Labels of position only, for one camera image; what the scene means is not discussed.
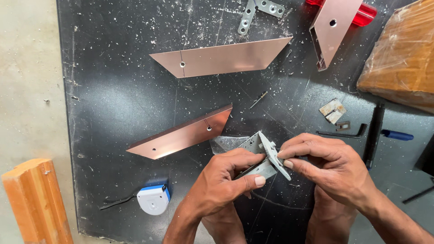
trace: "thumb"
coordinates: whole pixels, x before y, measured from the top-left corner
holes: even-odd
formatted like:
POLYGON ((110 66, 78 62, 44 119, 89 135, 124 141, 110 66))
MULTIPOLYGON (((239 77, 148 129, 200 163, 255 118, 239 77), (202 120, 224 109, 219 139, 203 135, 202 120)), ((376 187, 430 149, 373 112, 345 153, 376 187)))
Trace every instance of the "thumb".
POLYGON ((237 180, 229 182, 234 192, 234 198, 246 191, 261 188, 265 185, 265 177, 261 175, 245 175, 237 180))
POLYGON ((321 169, 299 158, 288 158, 283 165, 318 184, 322 176, 321 169))

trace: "copper-colored metal panel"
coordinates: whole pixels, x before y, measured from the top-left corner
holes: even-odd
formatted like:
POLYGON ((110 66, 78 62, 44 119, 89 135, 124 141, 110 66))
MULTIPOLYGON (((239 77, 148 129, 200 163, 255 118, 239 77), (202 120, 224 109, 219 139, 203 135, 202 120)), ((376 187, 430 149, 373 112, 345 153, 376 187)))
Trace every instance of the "copper-colored metal panel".
POLYGON ((150 56, 177 78, 265 69, 292 37, 150 56))
POLYGON ((221 134, 231 111, 232 104, 136 142, 127 152, 158 159, 204 142, 221 134))
POLYGON ((363 0, 324 0, 311 27, 318 70, 329 67, 363 0))

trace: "drilled hole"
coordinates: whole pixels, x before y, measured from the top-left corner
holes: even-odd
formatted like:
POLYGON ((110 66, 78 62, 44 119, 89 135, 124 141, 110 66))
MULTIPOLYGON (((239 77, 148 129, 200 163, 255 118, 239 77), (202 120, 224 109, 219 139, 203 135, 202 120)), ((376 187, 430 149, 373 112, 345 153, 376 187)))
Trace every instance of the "drilled hole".
POLYGON ((335 19, 332 19, 332 20, 330 21, 330 26, 331 26, 331 27, 335 27, 335 26, 336 26, 336 20, 335 20, 335 19))

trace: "wooden plank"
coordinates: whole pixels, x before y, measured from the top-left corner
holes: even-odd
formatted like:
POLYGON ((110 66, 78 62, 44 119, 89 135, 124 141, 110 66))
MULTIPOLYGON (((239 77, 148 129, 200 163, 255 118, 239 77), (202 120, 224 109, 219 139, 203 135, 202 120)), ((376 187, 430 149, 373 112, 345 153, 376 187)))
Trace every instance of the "wooden plank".
POLYGON ((1 176, 26 244, 72 244, 51 159, 32 159, 1 176))

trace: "fingernail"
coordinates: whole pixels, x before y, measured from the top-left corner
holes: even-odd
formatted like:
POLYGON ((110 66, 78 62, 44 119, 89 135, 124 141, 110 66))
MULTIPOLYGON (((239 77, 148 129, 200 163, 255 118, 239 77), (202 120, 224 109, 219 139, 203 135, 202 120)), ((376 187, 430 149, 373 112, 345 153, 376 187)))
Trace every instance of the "fingernail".
POLYGON ((283 165, 290 168, 290 169, 292 169, 294 166, 294 164, 291 161, 289 161, 288 159, 285 159, 285 161, 283 161, 283 165))
POLYGON ((255 177, 255 183, 256 183, 256 186, 265 185, 265 177, 263 177, 263 176, 255 177))

